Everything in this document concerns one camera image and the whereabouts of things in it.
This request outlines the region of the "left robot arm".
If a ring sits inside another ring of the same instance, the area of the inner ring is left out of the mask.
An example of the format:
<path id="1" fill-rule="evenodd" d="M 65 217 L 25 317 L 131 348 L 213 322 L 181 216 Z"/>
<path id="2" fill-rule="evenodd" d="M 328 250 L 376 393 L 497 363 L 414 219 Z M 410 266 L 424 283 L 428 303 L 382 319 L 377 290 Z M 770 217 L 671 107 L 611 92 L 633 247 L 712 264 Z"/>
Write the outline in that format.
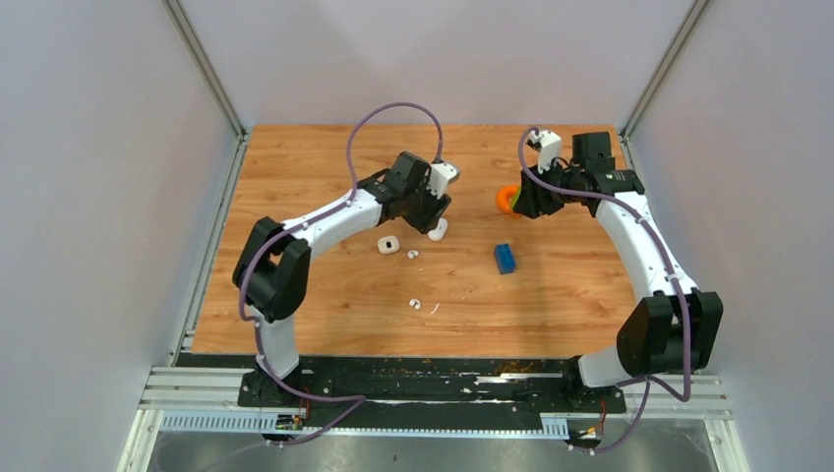
<path id="1" fill-rule="evenodd" d="M 240 317 L 254 326 L 257 367 L 244 376 L 238 403 L 284 408 L 320 401 L 301 388 L 294 316 L 308 292 L 312 263 L 352 236 L 398 218 L 421 234 L 439 226 L 452 202 L 458 168 L 401 152 L 392 166 L 353 181 L 348 192 L 305 215 L 252 227 L 232 280 Z"/>

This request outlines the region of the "white earbud charging case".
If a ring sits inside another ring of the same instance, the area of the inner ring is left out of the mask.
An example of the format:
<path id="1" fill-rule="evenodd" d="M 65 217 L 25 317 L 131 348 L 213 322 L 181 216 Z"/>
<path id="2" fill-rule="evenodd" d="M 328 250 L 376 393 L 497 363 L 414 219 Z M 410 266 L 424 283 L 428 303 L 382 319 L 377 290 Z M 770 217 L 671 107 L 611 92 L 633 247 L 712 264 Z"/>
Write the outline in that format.
<path id="1" fill-rule="evenodd" d="M 397 253 L 401 246 L 400 241 L 396 236 L 389 235 L 378 240 L 377 248 L 380 254 L 387 256 Z"/>

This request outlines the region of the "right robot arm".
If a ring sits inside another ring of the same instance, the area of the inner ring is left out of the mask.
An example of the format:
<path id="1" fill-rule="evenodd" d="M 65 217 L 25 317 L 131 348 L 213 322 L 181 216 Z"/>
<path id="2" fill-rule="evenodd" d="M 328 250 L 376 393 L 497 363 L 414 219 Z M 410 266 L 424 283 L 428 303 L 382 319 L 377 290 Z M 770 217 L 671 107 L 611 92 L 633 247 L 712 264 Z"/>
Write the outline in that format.
<path id="1" fill-rule="evenodd" d="M 580 205 L 604 229 L 622 261 L 636 306 L 614 343 L 569 362 L 562 397 L 586 410 L 616 387 L 656 383 L 680 401 L 691 397 L 692 375 L 710 359 L 724 313 L 720 296 L 704 291 L 677 261 L 651 213 L 648 195 L 632 169 L 620 169 L 605 132 L 572 137 L 573 155 L 561 156 L 562 139 L 530 127 L 518 153 L 536 151 L 523 164 L 512 212 L 531 218 Z"/>

